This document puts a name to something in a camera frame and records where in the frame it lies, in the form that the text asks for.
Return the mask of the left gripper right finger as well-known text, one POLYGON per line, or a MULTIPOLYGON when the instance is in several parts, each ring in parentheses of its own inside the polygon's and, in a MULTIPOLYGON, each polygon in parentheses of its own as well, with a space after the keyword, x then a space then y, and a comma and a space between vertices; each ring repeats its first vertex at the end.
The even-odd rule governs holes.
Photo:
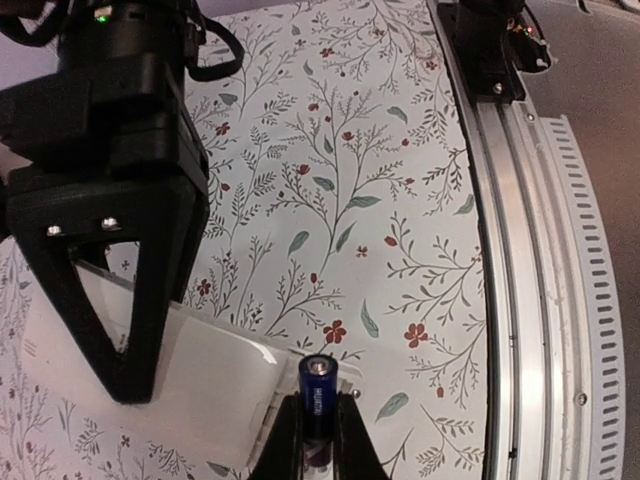
POLYGON ((337 396, 333 436, 333 478, 387 480, 374 445, 350 394, 337 396))

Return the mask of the front aluminium rail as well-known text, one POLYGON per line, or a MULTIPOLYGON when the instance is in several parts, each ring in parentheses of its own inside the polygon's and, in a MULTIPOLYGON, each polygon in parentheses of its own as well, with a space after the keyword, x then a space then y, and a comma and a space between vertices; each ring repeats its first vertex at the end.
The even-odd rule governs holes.
POLYGON ((431 3, 471 156, 485 261, 487 479, 584 479, 591 454, 588 303, 553 143, 507 81, 479 98, 453 43, 453 1, 431 3))

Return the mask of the floral table mat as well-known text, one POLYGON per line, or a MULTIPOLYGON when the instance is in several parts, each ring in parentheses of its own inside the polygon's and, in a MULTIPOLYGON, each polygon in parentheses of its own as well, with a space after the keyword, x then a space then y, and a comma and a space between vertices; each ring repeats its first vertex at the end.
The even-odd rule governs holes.
POLYGON ((423 1, 227 15, 245 50, 189 83, 211 214, 184 302, 363 374, 393 479, 478 479, 483 258, 452 84, 423 1))

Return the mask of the blue battery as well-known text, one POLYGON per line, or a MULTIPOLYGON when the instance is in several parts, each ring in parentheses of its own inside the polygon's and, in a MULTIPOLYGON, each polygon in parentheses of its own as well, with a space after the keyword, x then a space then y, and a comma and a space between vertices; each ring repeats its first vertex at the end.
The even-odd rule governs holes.
POLYGON ((337 380, 338 364, 331 356, 310 355, 299 363, 303 451, 308 471, 324 473, 331 463, 337 380))

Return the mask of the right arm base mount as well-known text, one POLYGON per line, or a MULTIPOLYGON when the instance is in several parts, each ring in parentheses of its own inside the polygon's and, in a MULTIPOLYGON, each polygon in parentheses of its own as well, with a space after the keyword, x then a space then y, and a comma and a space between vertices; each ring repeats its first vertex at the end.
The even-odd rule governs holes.
POLYGON ((526 99, 522 73, 552 66, 548 44, 524 1, 449 1, 437 15, 473 102, 526 99))

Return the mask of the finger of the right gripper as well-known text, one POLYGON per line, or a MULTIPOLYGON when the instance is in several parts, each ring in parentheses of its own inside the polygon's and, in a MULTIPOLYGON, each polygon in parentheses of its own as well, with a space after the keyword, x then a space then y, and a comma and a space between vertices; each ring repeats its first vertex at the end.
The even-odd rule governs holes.
POLYGON ((12 177, 6 221, 109 396, 150 402, 169 306, 184 296, 204 228, 195 187, 12 177))

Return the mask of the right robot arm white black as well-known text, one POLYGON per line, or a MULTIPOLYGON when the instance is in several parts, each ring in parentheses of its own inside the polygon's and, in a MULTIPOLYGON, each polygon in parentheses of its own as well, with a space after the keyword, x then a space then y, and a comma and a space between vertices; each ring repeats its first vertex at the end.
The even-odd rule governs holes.
POLYGON ((28 165, 6 224, 99 381, 121 404, 153 394, 168 307, 184 295, 209 214, 207 156, 184 104, 198 35, 166 1, 76 4, 56 73, 4 90, 1 140, 28 165), (118 351, 76 269, 139 246, 128 341, 118 351))

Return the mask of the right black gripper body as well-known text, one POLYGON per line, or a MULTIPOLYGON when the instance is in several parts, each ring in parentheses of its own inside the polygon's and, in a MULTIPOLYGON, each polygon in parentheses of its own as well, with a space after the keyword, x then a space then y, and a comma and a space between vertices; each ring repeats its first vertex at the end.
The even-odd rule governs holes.
POLYGON ((62 63, 59 72, 1 92, 1 141, 30 161, 6 180, 151 181, 183 176, 208 193, 207 158, 184 104, 188 58, 144 52, 62 63))

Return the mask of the white remote control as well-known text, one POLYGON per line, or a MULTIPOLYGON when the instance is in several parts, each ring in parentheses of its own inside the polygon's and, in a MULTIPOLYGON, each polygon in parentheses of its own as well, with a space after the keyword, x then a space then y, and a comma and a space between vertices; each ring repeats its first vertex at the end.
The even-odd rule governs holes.
POLYGON ((115 402, 42 287, 32 291, 21 361, 29 376, 112 427, 221 466, 254 464, 306 351, 172 304, 149 403, 115 402))

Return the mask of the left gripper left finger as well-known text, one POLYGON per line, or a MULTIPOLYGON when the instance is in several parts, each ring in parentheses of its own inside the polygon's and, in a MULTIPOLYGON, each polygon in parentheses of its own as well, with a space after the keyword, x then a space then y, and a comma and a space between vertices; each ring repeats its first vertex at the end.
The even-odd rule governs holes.
POLYGON ((249 480, 303 478, 303 404, 300 395, 286 396, 249 480))

